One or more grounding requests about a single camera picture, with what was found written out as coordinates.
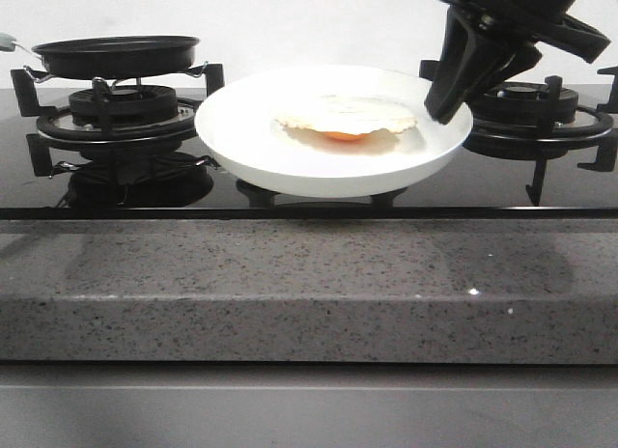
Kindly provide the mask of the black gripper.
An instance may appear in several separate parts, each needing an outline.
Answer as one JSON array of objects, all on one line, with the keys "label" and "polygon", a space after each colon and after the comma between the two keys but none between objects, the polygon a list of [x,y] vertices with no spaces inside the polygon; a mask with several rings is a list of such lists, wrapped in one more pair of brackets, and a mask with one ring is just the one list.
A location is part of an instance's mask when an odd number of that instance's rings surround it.
[{"label": "black gripper", "polygon": [[481,23],[482,16],[507,25],[511,33],[544,42],[587,63],[594,62],[610,44],[606,35],[568,14],[576,0],[439,1],[451,7],[425,106],[443,125],[469,97],[478,98],[531,70],[542,58],[534,44],[512,50],[510,40]]}]

